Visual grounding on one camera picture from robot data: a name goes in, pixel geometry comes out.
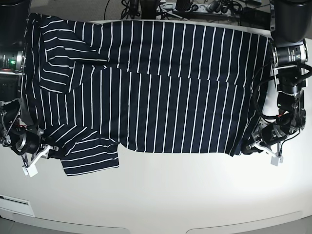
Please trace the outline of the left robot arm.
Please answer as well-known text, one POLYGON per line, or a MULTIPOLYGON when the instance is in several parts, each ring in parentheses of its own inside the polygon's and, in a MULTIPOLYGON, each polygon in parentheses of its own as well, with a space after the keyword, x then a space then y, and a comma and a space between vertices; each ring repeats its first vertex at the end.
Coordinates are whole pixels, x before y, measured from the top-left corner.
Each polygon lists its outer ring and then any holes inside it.
POLYGON ((305 127, 304 91, 312 68, 307 64, 309 53, 305 34, 312 18, 310 0, 272 0, 270 52, 273 76, 260 82, 255 91, 274 80, 278 92, 279 113, 268 116, 262 113, 253 99, 256 112, 267 122, 253 133, 251 147, 264 149, 285 141, 305 127))

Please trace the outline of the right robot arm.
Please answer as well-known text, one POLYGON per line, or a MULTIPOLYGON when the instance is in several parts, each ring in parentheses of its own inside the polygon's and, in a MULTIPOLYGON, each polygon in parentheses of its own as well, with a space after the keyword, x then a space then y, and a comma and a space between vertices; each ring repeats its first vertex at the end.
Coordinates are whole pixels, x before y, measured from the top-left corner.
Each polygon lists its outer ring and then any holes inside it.
POLYGON ((0 143, 17 155, 36 154, 40 136, 34 133, 38 122, 23 127, 18 123, 22 112, 28 15, 31 1, 0 2, 0 143))

